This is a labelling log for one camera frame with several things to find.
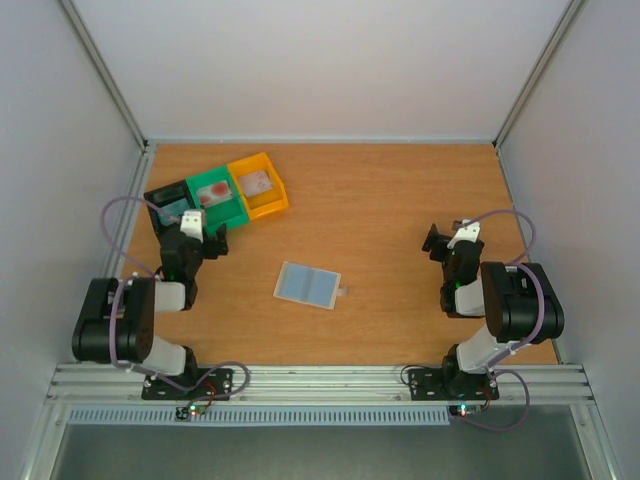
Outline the beige card holder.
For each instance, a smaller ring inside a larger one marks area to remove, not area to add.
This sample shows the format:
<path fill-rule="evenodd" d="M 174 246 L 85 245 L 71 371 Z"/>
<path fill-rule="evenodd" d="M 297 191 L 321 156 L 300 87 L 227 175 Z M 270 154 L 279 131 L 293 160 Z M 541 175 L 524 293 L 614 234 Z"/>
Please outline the beige card holder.
<path fill-rule="evenodd" d="M 347 294 L 342 275 L 325 269 L 285 261 L 279 271 L 273 297 L 301 305 L 333 310 Z"/>

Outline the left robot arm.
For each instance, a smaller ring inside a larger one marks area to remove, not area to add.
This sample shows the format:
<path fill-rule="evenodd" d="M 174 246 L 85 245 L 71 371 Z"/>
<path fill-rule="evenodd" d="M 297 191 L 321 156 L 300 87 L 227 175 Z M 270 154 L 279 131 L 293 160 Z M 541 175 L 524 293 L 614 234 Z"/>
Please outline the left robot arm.
<path fill-rule="evenodd" d="M 157 273 L 92 280 L 71 339 L 75 359 L 137 369 L 179 398 L 195 395 L 202 382 L 195 355 L 157 335 L 155 315 L 190 310 L 202 264 L 227 253 L 225 225 L 212 235 L 174 225 L 160 237 Z"/>

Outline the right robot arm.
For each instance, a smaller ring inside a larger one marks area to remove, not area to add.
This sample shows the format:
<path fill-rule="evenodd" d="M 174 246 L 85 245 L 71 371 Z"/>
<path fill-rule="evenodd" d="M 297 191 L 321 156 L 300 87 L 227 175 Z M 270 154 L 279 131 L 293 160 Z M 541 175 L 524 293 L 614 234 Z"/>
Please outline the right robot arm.
<path fill-rule="evenodd" d="M 422 250 L 440 264 L 441 310 L 450 318 L 483 318 L 471 338 L 450 348 L 437 369 L 448 398 L 462 398 L 489 383 L 489 374 L 528 345 L 558 338 L 565 316 L 542 265 L 483 261 L 480 225 L 459 225 L 452 236 L 432 225 Z"/>

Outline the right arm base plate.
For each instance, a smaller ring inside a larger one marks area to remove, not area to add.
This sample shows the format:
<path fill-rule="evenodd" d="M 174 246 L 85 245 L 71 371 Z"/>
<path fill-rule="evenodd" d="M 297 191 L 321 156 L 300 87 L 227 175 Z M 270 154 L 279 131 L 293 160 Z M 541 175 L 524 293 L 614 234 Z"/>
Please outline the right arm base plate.
<path fill-rule="evenodd" d="M 413 401 L 498 400 L 498 388 L 488 376 L 459 372 L 448 375 L 441 368 L 408 370 L 409 392 Z"/>

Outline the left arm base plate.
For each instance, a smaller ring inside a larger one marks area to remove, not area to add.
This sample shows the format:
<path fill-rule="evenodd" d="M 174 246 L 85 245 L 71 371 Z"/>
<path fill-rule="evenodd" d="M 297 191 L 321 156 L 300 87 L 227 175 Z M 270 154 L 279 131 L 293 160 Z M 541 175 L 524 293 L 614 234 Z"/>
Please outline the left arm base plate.
<path fill-rule="evenodd" d="M 195 372 L 185 372 L 180 376 L 166 379 L 147 376 L 141 398 L 147 401 L 190 401 L 210 397 L 215 400 L 227 400 L 234 386 L 233 370 L 230 368 L 214 370 L 198 383 L 205 371 L 205 368 L 197 368 Z"/>

